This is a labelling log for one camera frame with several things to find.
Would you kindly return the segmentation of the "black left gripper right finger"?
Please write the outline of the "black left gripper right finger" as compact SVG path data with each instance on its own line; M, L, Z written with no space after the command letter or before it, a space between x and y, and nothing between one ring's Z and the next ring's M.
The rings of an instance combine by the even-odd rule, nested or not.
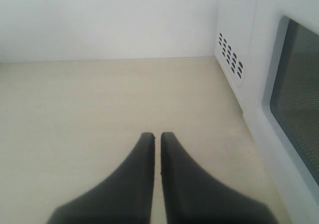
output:
M169 224L275 224L267 205L208 174L175 134L160 138L161 180Z

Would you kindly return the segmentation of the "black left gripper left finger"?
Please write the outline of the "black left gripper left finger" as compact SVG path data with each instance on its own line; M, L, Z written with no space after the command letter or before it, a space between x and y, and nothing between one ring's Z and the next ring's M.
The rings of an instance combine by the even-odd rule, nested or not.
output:
M155 136L141 134L127 158L103 182L58 207L49 224L149 224L155 178Z

